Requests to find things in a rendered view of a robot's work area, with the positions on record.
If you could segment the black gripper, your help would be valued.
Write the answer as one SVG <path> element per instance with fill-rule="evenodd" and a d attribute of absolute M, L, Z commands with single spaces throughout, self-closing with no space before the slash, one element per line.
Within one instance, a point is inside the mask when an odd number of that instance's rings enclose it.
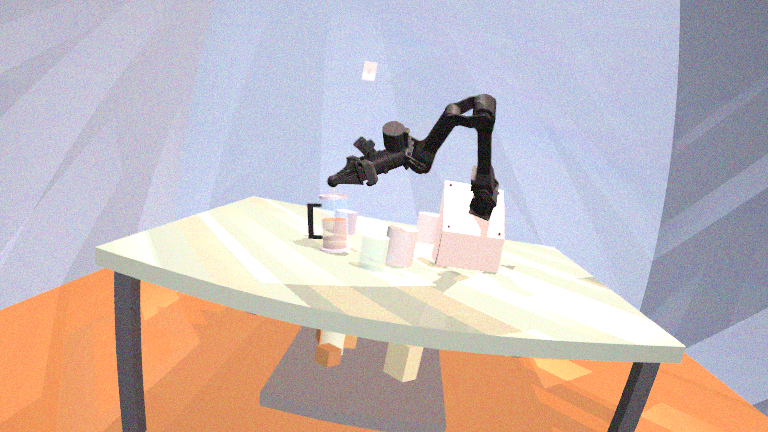
<path fill-rule="evenodd" d="M 366 156 L 347 156 L 345 167 L 334 174 L 336 177 L 331 180 L 332 183 L 364 185 L 363 181 L 367 180 L 367 186 L 375 185 L 378 181 L 377 175 L 389 173 L 391 170 L 387 154 L 384 150 L 381 151 L 381 155 L 372 162 L 366 160 Z"/>

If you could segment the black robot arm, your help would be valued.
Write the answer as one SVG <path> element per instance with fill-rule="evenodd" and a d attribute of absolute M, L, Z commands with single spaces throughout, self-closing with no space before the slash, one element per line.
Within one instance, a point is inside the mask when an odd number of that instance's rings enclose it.
<path fill-rule="evenodd" d="M 410 167 L 415 173 L 427 174 L 432 168 L 435 154 L 455 126 L 475 128 L 478 135 L 478 156 L 477 166 L 473 165 L 472 169 L 470 191 L 473 191 L 473 197 L 468 213 L 489 221 L 492 210 L 497 206 L 499 187 L 491 164 L 496 105 L 496 99 L 489 94 L 474 95 L 457 103 L 450 103 L 422 141 L 409 136 L 410 128 L 398 121 L 385 123 L 382 132 L 386 149 L 383 150 L 388 156 L 391 170 L 404 166 L 406 170 Z M 472 115 L 460 115 L 472 109 Z M 372 139 L 360 137 L 353 145 L 371 162 L 383 152 L 375 150 L 375 142 Z"/>

